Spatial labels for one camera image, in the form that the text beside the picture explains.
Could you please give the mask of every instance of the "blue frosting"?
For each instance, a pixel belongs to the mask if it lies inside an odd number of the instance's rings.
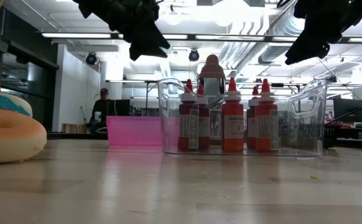
[[[0,109],[15,111],[26,116],[30,116],[30,114],[22,106],[16,105],[10,98],[2,95],[0,95]]]

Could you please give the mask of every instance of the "computer monitor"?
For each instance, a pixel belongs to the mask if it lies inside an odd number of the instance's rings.
[[[109,100],[110,116],[130,116],[130,100]]]
[[[347,113],[351,113],[354,110],[361,109],[362,100],[334,98],[333,107],[335,111],[335,119],[337,119]],[[350,114],[349,116],[340,119],[340,121],[362,122],[362,110]]]

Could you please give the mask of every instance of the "pink container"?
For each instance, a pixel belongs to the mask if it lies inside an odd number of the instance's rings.
[[[111,146],[161,146],[160,117],[107,116]]]

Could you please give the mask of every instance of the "red bottle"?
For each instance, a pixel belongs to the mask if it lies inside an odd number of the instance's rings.
[[[204,97],[203,85],[199,84],[199,149],[208,149],[210,147],[210,110],[207,104],[208,100]]]
[[[181,94],[180,133],[178,149],[187,151],[199,148],[199,106],[193,94],[191,80],[188,80],[185,92]]]
[[[249,100],[249,109],[246,112],[248,119],[248,149],[256,148],[256,106],[258,105],[258,89],[255,86],[253,88],[253,98]]]
[[[240,94],[236,91],[235,79],[231,78],[228,92],[224,97],[225,103],[221,106],[221,148],[225,152],[243,151],[244,118]]]
[[[258,106],[256,106],[256,149],[260,151],[279,150],[278,107],[264,79]]]

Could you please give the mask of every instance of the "table surface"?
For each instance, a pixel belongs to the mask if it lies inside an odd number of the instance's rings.
[[[29,161],[0,165],[0,223],[362,224],[362,150],[170,156],[53,140]]]

